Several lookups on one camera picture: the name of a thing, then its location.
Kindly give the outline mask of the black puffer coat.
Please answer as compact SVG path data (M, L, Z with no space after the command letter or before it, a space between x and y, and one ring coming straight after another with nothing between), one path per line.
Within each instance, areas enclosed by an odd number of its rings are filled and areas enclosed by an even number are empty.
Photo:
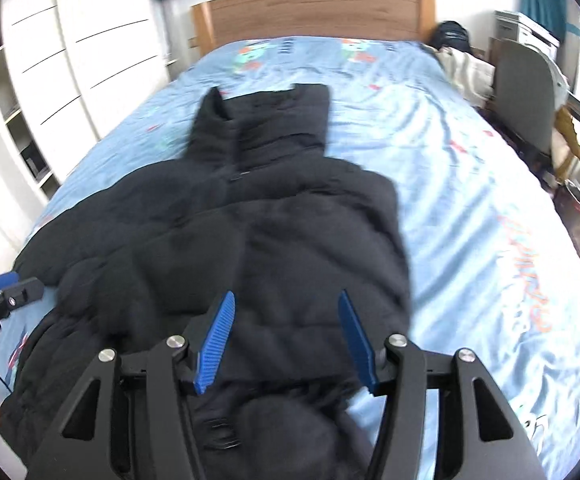
M227 292L235 322L191 401L211 479L360 479L370 443L337 300L410 325L393 183L325 153L330 92L298 84L202 99L185 153L136 170L41 228L14 264L55 289L28 336L0 433L29 463L96 354L145 351Z

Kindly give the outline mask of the black backpack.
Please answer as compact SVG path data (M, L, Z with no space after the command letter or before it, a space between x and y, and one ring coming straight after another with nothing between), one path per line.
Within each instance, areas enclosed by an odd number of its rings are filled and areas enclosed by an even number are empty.
M430 39L430 46L436 50L448 47L468 54L473 53L468 31L455 21L439 23Z

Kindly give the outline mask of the blue dinosaur bed cover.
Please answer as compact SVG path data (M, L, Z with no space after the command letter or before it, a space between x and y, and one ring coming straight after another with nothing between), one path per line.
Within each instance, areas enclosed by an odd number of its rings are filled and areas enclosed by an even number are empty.
M358 378L346 408L370 443L360 479L566 478L580 461L580 260L551 197L419 44L288 37L214 51L96 144L24 247L82 200L183 155L209 90L232 99L298 84L329 89L326 155L393 183L408 263L406 333L355 308L379 380L370 393ZM22 315L17 342L0 337L8 396L55 307L45 287L42 317ZM190 407L203 396L195 350L209 309L148 350L100 350L28 472L211 479Z

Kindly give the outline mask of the brown jacket on chair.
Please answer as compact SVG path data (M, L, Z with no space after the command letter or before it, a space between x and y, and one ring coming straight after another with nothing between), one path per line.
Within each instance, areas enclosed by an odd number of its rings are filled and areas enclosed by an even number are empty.
M565 106L556 113L551 138L551 159L555 179L565 182L572 172L574 161L580 162L580 144L573 116Z

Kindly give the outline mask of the white printer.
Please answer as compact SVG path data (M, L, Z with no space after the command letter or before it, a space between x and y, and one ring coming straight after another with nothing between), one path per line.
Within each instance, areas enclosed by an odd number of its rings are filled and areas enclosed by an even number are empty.
M544 27L520 12L496 11L496 38L513 40L555 60L560 46L559 40Z

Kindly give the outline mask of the grey desk chair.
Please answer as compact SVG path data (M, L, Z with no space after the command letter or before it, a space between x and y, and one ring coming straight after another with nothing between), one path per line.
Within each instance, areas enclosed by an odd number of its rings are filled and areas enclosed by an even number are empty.
M555 116L569 95L566 77L544 52L510 39L497 41L495 114L532 152L551 154Z

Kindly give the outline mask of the cream cloth on bed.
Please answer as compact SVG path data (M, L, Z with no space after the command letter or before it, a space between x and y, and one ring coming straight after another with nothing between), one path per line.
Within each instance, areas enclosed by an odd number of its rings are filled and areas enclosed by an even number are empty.
M452 47L423 49L436 58L450 84L473 107L484 108L494 94L495 66Z

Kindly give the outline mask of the wooden headboard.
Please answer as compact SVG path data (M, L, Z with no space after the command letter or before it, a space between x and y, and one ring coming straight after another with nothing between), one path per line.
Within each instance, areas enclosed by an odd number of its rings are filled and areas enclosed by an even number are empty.
M191 8L192 47L288 36L425 42L436 0L209 0Z

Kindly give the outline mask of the white wardrobe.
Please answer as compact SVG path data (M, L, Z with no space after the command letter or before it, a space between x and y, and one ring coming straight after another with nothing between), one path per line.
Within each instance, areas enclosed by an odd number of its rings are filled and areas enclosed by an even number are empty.
M150 0L0 0L2 110L45 200L168 81Z

